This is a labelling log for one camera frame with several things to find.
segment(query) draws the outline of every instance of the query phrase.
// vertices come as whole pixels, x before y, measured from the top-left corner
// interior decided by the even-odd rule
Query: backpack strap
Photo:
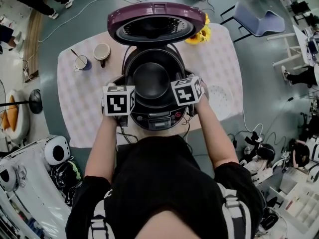
[[[225,199],[222,211],[227,225],[228,239],[251,239],[251,218],[246,204],[239,201],[237,191],[217,183]]]
[[[88,239],[115,239],[111,226],[105,221],[104,199],[95,207]]]

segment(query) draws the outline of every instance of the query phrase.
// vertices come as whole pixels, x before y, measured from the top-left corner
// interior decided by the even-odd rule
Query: cup
[[[92,68],[92,63],[86,56],[81,55],[76,58],[74,66],[74,72],[80,72],[90,70]]]
[[[105,67],[105,62],[111,53],[111,48],[106,43],[98,44],[93,51],[93,56],[97,61],[100,61],[101,67]]]

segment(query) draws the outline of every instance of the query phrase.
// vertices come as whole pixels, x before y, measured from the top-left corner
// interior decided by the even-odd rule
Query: purple lid
[[[205,26],[205,13],[173,2],[145,2],[123,7],[108,16],[108,31],[125,45],[165,45],[185,40]]]

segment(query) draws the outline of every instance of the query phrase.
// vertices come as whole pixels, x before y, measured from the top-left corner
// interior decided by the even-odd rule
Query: yellow flower
[[[201,31],[200,34],[202,35],[202,41],[209,41],[211,37],[211,30],[210,28],[206,25]]]
[[[207,25],[207,24],[210,24],[210,19],[208,18],[208,14],[207,13],[205,13],[206,14],[206,22],[205,22],[205,24]]]
[[[203,41],[203,36],[202,36],[201,32],[199,32],[196,35],[185,40],[185,42],[187,42],[189,44],[198,44],[202,41]]]

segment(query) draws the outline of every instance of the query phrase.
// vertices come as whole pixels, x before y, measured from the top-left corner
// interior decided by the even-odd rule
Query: white tablecloth
[[[233,96],[231,116],[242,113],[243,88],[241,73],[233,42],[227,28],[219,24],[210,24],[211,40],[190,45],[183,42],[176,44],[187,69],[200,75],[208,86],[218,84],[230,89]],[[93,57],[93,49],[98,43],[107,43],[111,47],[111,56],[106,67]],[[92,69],[74,72],[75,56],[87,56],[92,62]],[[108,32],[104,32],[81,41],[62,51],[58,60],[57,83],[64,122],[70,135],[70,146],[77,148],[92,147],[97,130],[102,121],[101,98],[102,86],[110,79],[121,74],[122,61],[127,46],[114,41]],[[136,135],[139,139],[150,135],[174,135],[187,130],[186,125],[178,125],[169,130],[152,132],[139,128],[131,118],[125,133]],[[190,130],[200,128],[198,116],[190,121]],[[118,145],[126,144],[118,135]]]

